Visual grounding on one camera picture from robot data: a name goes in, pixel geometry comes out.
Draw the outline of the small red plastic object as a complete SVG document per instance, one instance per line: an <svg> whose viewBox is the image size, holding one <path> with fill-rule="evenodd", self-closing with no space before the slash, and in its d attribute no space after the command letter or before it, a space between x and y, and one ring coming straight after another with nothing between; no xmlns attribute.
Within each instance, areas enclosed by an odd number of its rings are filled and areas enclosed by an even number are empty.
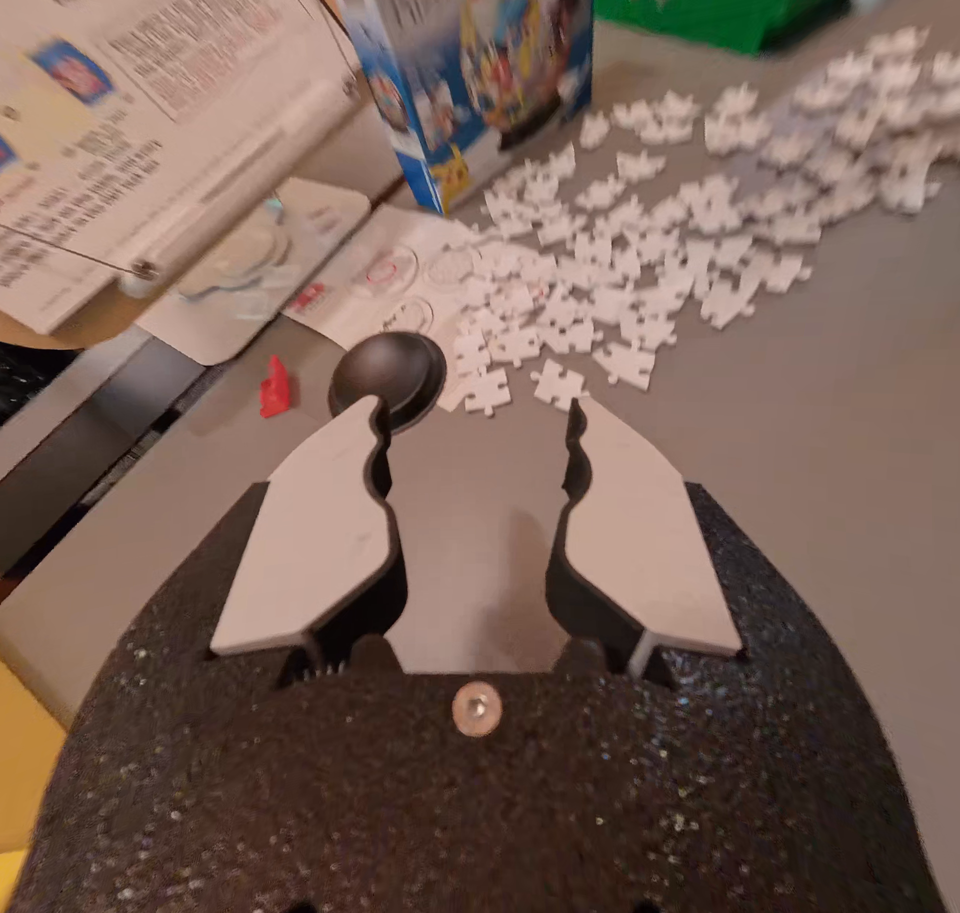
<svg viewBox="0 0 960 913"><path fill-rule="evenodd" d="M291 410L291 377L280 356L270 356L268 371L259 388L259 416L271 419Z"/></svg>

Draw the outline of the yellow flat object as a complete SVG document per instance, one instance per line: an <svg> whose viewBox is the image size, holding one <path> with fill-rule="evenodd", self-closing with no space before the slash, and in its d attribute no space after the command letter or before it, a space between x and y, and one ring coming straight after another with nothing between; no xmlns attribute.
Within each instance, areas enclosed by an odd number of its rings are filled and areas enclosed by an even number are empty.
<svg viewBox="0 0 960 913"><path fill-rule="evenodd" d="M65 738L63 726L2 663L2 910L9 904L31 847L42 800Z"/></svg>

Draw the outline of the pile of white puzzle pieces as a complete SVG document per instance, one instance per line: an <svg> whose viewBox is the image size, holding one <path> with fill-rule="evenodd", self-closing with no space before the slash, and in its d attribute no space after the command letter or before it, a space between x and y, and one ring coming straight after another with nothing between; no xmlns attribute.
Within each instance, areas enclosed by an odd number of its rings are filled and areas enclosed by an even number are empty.
<svg viewBox="0 0 960 913"><path fill-rule="evenodd" d="M576 142L484 193L485 227L447 247L461 306L442 409L492 417L507 367L555 409L587 395L564 357L587 355L646 391L686 306L723 331L759 294L810 280L823 234L877 207L914 216L958 164L958 54L922 57L929 29L871 37L768 111L748 82L589 113Z"/></svg>

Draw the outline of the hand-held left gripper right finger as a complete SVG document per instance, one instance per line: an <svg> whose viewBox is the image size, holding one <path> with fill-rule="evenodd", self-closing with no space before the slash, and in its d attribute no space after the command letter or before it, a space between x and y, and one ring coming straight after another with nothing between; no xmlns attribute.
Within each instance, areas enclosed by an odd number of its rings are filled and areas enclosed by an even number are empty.
<svg viewBox="0 0 960 913"><path fill-rule="evenodd" d="M737 660L743 641L684 477L593 399L573 399L545 573L550 615L612 675L651 677L675 651Z"/></svg>

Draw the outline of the blue puzzle box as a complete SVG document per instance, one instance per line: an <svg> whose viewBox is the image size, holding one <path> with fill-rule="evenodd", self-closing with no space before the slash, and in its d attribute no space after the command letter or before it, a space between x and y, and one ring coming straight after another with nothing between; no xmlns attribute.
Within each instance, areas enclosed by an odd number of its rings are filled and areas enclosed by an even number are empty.
<svg viewBox="0 0 960 913"><path fill-rule="evenodd" d="M592 101L594 0L335 0L416 203L444 215Z"/></svg>

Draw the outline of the green plastic bin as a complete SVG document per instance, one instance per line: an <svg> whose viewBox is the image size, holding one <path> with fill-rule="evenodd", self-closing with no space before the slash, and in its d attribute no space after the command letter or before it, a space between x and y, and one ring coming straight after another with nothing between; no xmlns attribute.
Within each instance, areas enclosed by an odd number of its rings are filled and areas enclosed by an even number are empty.
<svg viewBox="0 0 960 913"><path fill-rule="evenodd" d="M594 0L597 19L747 56L795 43L848 9L849 0Z"/></svg>

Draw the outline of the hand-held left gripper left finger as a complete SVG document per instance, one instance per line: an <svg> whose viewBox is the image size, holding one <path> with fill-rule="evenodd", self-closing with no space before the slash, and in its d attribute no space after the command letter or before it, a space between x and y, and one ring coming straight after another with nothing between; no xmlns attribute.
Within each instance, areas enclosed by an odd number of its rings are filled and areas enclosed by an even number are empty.
<svg viewBox="0 0 960 913"><path fill-rule="evenodd" d="M210 640L217 657L301 646L384 581L406 594L386 402L366 395L270 474Z"/></svg>

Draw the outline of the black round puzzle stand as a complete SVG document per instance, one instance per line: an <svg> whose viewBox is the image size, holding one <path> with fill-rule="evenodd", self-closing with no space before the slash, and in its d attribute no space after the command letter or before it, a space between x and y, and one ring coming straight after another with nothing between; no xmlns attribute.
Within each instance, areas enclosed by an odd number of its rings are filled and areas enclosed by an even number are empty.
<svg viewBox="0 0 960 913"><path fill-rule="evenodd" d="M381 332L342 355L331 375L327 405L336 418L375 396L387 407L390 432L397 434L433 409L447 378L447 359L438 343L410 331Z"/></svg>

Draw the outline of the printed instruction sheet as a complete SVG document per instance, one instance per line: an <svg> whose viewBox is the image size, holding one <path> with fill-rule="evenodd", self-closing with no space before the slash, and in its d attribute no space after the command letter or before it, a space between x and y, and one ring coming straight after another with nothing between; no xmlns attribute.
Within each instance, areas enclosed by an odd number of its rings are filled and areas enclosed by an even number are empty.
<svg viewBox="0 0 960 913"><path fill-rule="evenodd" d="M438 215L382 206L304 285L284 316L343 350L383 332L450 344L467 306L477 234Z"/></svg>

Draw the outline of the clear plastic blister pack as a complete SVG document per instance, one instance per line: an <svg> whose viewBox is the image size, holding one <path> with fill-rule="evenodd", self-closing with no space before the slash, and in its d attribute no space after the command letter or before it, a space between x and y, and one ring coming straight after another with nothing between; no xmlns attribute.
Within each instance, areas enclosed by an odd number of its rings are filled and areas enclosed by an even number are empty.
<svg viewBox="0 0 960 913"><path fill-rule="evenodd" d="M137 320L201 366L239 355L361 226L371 201L287 180Z"/></svg>

